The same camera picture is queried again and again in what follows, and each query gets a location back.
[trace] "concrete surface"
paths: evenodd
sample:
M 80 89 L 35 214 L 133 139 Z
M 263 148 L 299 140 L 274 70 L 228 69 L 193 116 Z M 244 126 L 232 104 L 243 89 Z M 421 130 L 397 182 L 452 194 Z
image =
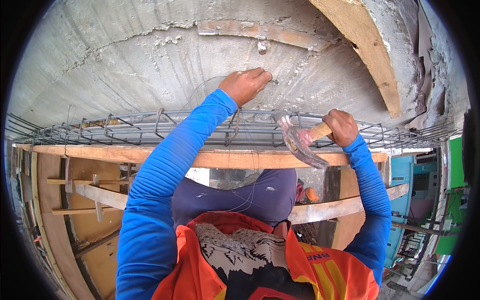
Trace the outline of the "concrete surface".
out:
M 40 126 L 159 108 L 191 108 L 235 70 L 262 66 L 268 85 L 246 108 L 327 113 L 401 126 L 416 116 L 412 43 L 391 0 L 365 4 L 390 46 L 403 115 L 390 119 L 361 59 L 307 0 L 57 1 L 41 20 L 14 80 L 9 111 Z M 195 22 L 233 19 L 275 24 L 334 43 L 323 52 L 255 38 L 200 36 Z

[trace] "rebar cage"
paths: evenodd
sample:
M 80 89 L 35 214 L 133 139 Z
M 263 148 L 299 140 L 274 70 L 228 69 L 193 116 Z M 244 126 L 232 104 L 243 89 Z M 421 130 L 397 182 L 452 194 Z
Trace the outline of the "rebar cage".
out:
M 6 130 L 21 137 L 16 143 L 31 145 L 153 145 L 159 144 L 189 114 L 191 110 L 160 109 L 123 115 L 107 115 L 103 118 L 82 119 L 42 128 L 9 113 Z M 218 147 L 253 146 L 277 148 L 284 146 L 281 128 L 273 122 L 275 111 L 238 109 L 214 133 L 206 145 Z M 311 128 L 322 122 L 323 115 L 288 112 L 290 120 L 300 128 Z M 440 142 L 455 132 L 451 123 L 440 124 L 423 130 L 409 131 L 400 128 L 356 121 L 359 133 L 369 148 L 426 148 L 439 147 Z M 337 147 L 324 137 L 314 141 L 315 148 Z

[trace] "wooden board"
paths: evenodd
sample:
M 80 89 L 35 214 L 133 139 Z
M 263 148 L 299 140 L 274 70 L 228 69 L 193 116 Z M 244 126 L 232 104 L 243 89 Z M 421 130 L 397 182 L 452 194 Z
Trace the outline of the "wooden board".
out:
M 93 184 L 93 180 L 72 180 L 73 184 Z M 65 184 L 65 179 L 48 178 L 48 184 Z M 100 180 L 100 185 L 130 184 L 128 180 Z
M 310 0 L 350 42 L 377 84 L 391 118 L 401 115 L 395 72 L 380 32 L 360 0 Z
M 343 169 L 340 175 L 340 198 L 355 197 L 359 195 L 360 191 L 355 170 L 351 168 Z M 360 231 L 364 222 L 364 211 L 337 218 L 332 248 L 344 250 Z
M 72 167 L 73 182 L 75 180 L 92 180 L 93 174 L 98 174 L 101 180 L 120 179 L 120 166 L 117 163 L 77 158 L 73 161 Z M 114 191 L 120 190 L 120 185 L 118 184 L 101 185 L 100 187 L 108 187 Z M 73 194 L 70 196 L 69 203 L 70 209 L 90 209 L 95 205 L 92 200 L 81 196 L 75 185 L 73 186 Z M 105 211 L 105 208 L 102 210 L 102 222 L 97 221 L 95 211 L 91 214 L 70 215 L 75 235 L 81 247 L 88 246 L 120 228 L 123 211 L 118 209 Z M 117 249 L 118 236 L 82 256 L 90 277 L 95 282 L 95 286 L 103 298 L 106 298 L 115 290 Z
M 322 51 L 331 45 L 330 42 L 319 39 L 305 32 L 286 29 L 271 24 L 245 22 L 237 20 L 203 20 L 197 22 L 198 34 L 203 36 L 226 35 L 248 36 L 257 39 L 270 39 L 280 43 L 290 44 L 311 51 Z
M 83 197 L 117 209 L 123 210 L 127 205 L 128 195 L 93 185 L 75 184 L 75 192 Z
M 29 148 L 30 145 L 19 145 Z M 85 145 L 39 145 L 33 147 L 34 152 L 45 154 L 81 157 L 111 162 L 127 162 L 142 164 L 152 153 L 154 147 L 136 146 L 85 146 Z M 331 166 L 347 166 L 350 161 L 347 154 L 333 151 L 314 151 L 319 157 L 328 161 Z M 374 162 L 388 159 L 383 152 L 372 153 Z M 192 168 L 232 168 L 232 169 L 275 169 L 275 168 L 310 168 L 299 161 L 290 151 L 251 151 L 251 150 L 207 150 L 201 149 Z
M 77 193 L 103 204 L 124 209 L 128 195 L 91 185 L 76 185 Z M 397 185 L 387 189 L 390 200 L 398 198 L 408 192 L 408 184 Z M 338 201 L 310 205 L 294 206 L 288 219 L 292 224 L 302 224 L 333 219 L 363 211 L 360 196 L 350 197 Z
M 33 200 L 33 195 L 32 195 L 32 179 L 30 176 L 26 175 L 23 172 L 19 173 L 18 179 L 20 181 L 21 185 L 21 196 L 23 202 L 29 202 Z
M 387 189 L 390 200 L 408 193 L 408 184 L 397 185 Z M 360 196 L 310 205 L 293 207 L 288 219 L 292 224 L 302 224 L 337 218 L 363 211 Z
M 113 212 L 119 210 L 115 207 L 102 207 L 103 212 Z M 52 214 L 57 215 L 82 215 L 82 214 L 95 214 L 96 208 L 67 208 L 67 209 L 53 209 Z
M 66 293 L 72 299 L 94 300 L 80 273 L 65 226 L 63 216 L 54 216 L 53 208 L 60 208 L 59 186 L 47 184 L 48 177 L 60 175 L 61 156 L 33 153 L 32 190 L 36 217 L 43 243 Z

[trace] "hammer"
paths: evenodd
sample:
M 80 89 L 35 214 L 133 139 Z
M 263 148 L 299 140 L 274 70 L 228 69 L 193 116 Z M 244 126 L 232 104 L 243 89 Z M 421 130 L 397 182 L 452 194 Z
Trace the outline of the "hammer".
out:
M 322 169 L 329 165 L 326 160 L 315 155 L 309 148 L 313 141 L 332 133 L 332 130 L 326 123 L 310 129 L 299 129 L 292 125 L 285 110 L 276 112 L 273 115 L 273 120 L 282 128 L 283 140 L 296 158 L 317 169 Z

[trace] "green wall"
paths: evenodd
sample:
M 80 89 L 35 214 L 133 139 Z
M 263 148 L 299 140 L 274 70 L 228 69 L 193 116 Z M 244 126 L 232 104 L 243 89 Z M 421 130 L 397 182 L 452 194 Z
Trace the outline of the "green wall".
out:
M 466 209 L 460 209 L 461 199 L 463 196 L 463 191 L 453 192 L 450 191 L 450 198 L 448 200 L 448 209 L 445 219 L 451 219 L 452 224 L 456 223 L 456 227 L 452 228 L 452 232 L 459 232 L 462 229 L 463 220 L 467 213 Z M 452 254 L 453 248 L 455 247 L 457 237 L 446 236 L 439 237 L 437 247 L 435 247 L 435 254 Z
M 467 185 L 463 176 L 462 138 L 450 140 L 450 188 Z

